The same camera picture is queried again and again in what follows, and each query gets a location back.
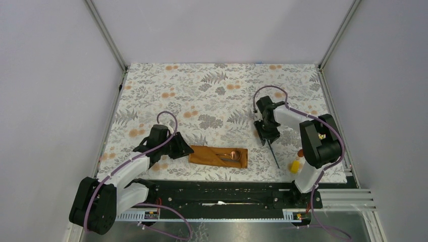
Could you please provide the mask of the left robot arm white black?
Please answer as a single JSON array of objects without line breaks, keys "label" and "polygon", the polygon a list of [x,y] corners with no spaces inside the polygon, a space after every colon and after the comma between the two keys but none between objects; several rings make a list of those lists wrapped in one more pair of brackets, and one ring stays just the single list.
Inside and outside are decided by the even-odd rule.
[{"label": "left robot arm white black", "polygon": [[69,221],[97,234],[106,234],[116,217],[126,210],[139,203],[144,207],[155,204],[155,184],[137,178],[138,174],[150,169],[164,155],[178,159],[193,152],[180,132],[154,125],[126,161],[103,177],[87,176],[80,182]]}]

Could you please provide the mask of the orange cloth napkin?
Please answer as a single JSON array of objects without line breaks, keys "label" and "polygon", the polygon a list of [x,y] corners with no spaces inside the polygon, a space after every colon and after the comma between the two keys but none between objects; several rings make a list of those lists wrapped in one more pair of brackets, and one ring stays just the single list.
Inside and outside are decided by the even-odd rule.
[{"label": "orange cloth napkin", "polygon": [[[219,148],[209,146],[194,146],[191,148],[194,150],[193,154],[189,155],[189,163],[218,166],[218,167],[231,167],[231,168],[247,168],[248,167],[248,150],[243,148]],[[230,153],[233,150],[239,150],[241,152],[240,163],[228,162],[220,160],[220,158],[226,158],[226,156],[217,156],[216,153]]]}]

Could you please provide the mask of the brown wooden spoon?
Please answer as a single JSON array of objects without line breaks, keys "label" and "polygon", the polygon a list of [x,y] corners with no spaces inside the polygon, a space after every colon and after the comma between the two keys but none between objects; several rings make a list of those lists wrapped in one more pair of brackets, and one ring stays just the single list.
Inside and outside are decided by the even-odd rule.
[{"label": "brown wooden spoon", "polygon": [[225,154],[216,153],[216,155],[217,156],[226,156],[232,161],[238,161],[242,156],[241,152],[239,150],[233,150],[230,153],[225,153]]}]

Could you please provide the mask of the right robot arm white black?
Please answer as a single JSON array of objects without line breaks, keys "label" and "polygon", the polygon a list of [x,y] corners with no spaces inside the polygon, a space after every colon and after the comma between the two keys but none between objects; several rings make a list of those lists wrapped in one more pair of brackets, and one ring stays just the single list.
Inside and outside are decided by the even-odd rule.
[{"label": "right robot arm white black", "polygon": [[274,103],[269,96],[253,101],[253,110],[261,114],[254,122],[262,145],[271,145],[280,137],[278,127],[285,125],[299,132],[305,164],[293,181],[290,203],[297,208],[309,202],[309,192],[317,187],[324,172],[341,161],[345,153],[334,118],[330,114],[313,116],[292,108],[285,101]]}]

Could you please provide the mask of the dark teal chopstick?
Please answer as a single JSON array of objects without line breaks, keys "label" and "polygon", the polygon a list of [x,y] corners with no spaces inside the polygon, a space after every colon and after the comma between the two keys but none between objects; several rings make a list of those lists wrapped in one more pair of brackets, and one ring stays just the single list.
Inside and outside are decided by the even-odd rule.
[{"label": "dark teal chopstick", "polygon": [[271,154],[272,154],[272,156],[273,156],[273,158],[274,158],[274,161],[275,161],[275,164],[276,164],[277,168],[278,168],[278,169],[280,169],[280,166],[279,166],[278,160],[277,160],[277,158],[276,158],[276,155],[275,155],[275,153],[274,153],[274,150],[273,150],[273,148],[272,148],[272,144],[271,144],[270,140],[267,140],[266,142],[267,142],[268,147],[269,147],[269,149],[270,149],[270,152],[271,152]]},{"label": "dark teal chopstick", "polygon": [[232,159],[226,159],[226,158],[220,158],[220,160],[228,161],[228,162],[240,163],[240,161],[239,161],[239,160],[232,160]]}]

